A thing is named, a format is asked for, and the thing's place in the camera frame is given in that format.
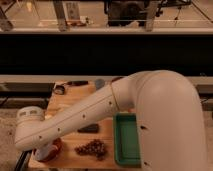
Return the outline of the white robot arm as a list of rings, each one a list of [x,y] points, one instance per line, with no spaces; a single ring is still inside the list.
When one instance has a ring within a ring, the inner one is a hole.
[[[202,104],[183,75],[143,71],[109,83],[47,119],[37,107],[17,113],[15,147],[47,143],[120,111],[133,109],[143,171],[209,171]]]

